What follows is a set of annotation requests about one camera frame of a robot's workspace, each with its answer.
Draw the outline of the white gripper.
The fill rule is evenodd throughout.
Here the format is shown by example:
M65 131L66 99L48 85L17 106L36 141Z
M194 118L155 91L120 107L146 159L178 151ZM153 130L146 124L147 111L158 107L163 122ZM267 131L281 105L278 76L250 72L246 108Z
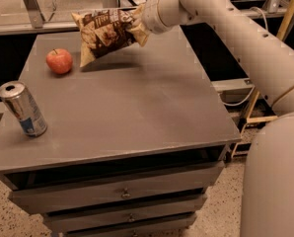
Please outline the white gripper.
M144 46L150 34L159 35L168 32L171 27L166 26L160 18L158 5L160 0L147 0L140 4L131 14L132 25L127 29L140 46Z

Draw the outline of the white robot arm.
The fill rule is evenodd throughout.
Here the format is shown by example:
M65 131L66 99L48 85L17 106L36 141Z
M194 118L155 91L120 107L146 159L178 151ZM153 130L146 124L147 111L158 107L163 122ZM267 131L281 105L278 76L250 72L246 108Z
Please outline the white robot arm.
M294 237L294 50L230 0L147 0L133 32L144 42L150 34L196 23L215 30L277 115L250 147L240 237Z

